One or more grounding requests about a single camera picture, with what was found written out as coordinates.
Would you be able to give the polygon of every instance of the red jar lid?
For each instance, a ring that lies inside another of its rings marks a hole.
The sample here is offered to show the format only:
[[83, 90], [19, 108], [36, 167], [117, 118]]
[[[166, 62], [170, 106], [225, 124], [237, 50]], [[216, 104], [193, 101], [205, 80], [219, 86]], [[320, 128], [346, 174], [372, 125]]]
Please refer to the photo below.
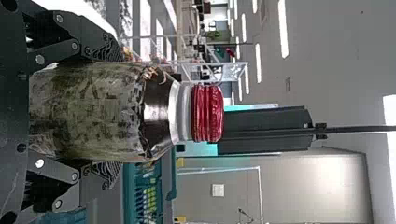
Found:
[[218, 142], [224, 129], [224, 99], [218, 86], [192, 88], [191, 134], [194, 142]]

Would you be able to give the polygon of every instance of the power outlet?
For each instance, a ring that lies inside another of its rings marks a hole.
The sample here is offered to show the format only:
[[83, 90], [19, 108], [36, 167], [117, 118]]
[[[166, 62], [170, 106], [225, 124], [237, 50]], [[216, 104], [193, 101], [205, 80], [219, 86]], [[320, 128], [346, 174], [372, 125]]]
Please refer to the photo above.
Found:
[[286, 78], [285, 84], [286, 84], [286, 91], [291, 91], [291, 77]]

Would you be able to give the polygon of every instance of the metal pole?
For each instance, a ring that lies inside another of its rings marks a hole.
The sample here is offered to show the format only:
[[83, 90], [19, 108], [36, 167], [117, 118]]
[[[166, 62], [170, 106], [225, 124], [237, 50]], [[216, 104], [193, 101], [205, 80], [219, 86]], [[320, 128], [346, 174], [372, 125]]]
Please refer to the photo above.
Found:
[[136, 36], [125, 36], [120, 39], [149, 39], [149, 38], [160, 38], [160, 37], [200, 37], [199, 35], [136, 35]]
[[255, 139], [255, 138], [276, 138], [288, 136], [307, 136], [316, 134], [332, 133], [390, 133], [396, 132], [396, 126], [352, 126], [352, 127], [331, 127], [325, 129], [306, 128], [306, 129], [283, 129], [268, 131], [241, 131], [227, 132], [223, 135], [222, 140], [236, 139]]

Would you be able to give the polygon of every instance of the screw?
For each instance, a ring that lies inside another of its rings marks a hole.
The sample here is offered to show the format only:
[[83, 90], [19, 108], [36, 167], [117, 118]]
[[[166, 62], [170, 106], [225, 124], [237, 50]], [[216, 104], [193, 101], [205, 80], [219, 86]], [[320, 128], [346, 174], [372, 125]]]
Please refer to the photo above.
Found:
[[105, 41], [108, 41], [108, 34], [103, 34], [103, 39], [104, 39]]
[[90, 49], [89, 47], [85, 48], [85, 53], [86, 53], [88, 56], [91, 56], [91, 49]]
[[64, 18], [61, 15], [56, 15], [56, 21], [64, 22]]
[[46, 59], [43, 57], [43, 55], [38, 54], [37, 56], [35, 56], [35, 61], [38, 64], [43, 65], [46, 62]]
[[85, 176], [90, 174], [90, 168], [89, 167], [85, 167], [84, 171], [82, 172]]
[[59, 208], [61, 208], [61, 206], [62, 206], [62, 201], [61, 200], [56, 201], [55, 208], [59, 209]]
[[77, 180], [78, 174], [77, 173], [73, 173], [72, 174], [72, 180], [75, 181]]
[[76, 50], [77, 48], [78, 48], [77, 44], [76, 44], [76, 43], [73, 43], [73, 44], [72, 44], [72, 49], [73, 49], [73, 50]]
[[42, 168], [43, 166], [44, 166], [44, 160], [40, 159], [35, 162], [35, 167], [37, 167], [38, 169]]
[[102, 190], [108, 190], [108, 183], [107, 182], [103, 183]]
[[21, 71], [18, 72], [17, 77], [18, 77], [18, 79], [19, 79], [20, 81], [26, 81], [26, 79], [27, 79], [26, 73], [21, 72]]
[[26, 145], [25, 145], [24, 143], [20, 143], [20, 144], [17, 146], [17, 151], [18, 151], [19, 153], [22, 153], [22, 152], [26, 151]]

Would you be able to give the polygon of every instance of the window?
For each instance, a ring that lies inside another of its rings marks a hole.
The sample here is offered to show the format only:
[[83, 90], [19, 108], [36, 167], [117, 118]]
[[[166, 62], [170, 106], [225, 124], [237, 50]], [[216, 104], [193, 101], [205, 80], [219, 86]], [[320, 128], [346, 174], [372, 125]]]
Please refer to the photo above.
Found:
[[257, 0], [252, 0], [251, 1], [252, 5], [253, 5], [253, 13], [257, 12]]
[[238, 20], [238, 0], [233, 0], [233, 16]]
[[241, 58], [241, 49], [239, 48], [239, 36], [236, 37], [235, 44], [236, 44], [236, 58], [240, 59]]
[[235, 32], [234, 32], [234, 29], [233, 29], [233, 19], [231, 19], [230, 32], [231, 32], [231, 37], [234, 37], [235, 36]]
[[[148, 0], [140, 1], [140, 35], [151, 35], [151, 5]], [[143, 61], [151, 61], [151, 40], [140, 39], [140, 57]]]
[[285, 0], [279, 0], [277, 4], [279, 13], [280, 46], [282, 48], [282, 58], [289, 56], [288, 25], [286, 20]]
[[[396, 125], [396, 95], [384, 97], [385, 122]], [[393, 192], [393, 204], [396, 209], [396, 133], [387, 133], [390, 166], [390, 181]]]
[[262, 55], [260, 44], [256, 44], [256, 70], [257, 70], [257, 83], [262, 83]]
[[166, 38], [166, 60], [168, 62], [172, 61], [172, 44], [169, 38]]
[[238, 93], [239, 93], [239, 101], [243, 100], [243, 95], [242, 95], [242, 80], [241, 77], [238, 78]]
[[175, 9], [173, 8], [172, 0], [163, 0], [165, 3], [166, 10], [168, 11], [169, 17], [171, 18], [171, 22], [175, 27], [175, 30], [177, 29], [177, 17], [176, 17], [176, 12]]
[[250, 94], [250, 87], [248, 84], [248, 80], [249, 80], [249, 78], [248, 78], [248, 66], [247, 66], [245, 68], [245, 91], [246, 91], [247, 95]]
[[241, 16], [242, 21], [242, 41], [247, 42], [247, 18], [245, 13]]
[[[156, 20], [157, 35], [163, 35], [163, 27], [158, 19]], [[157, 37], [157, 56], [163, 57], [163, 37]]]

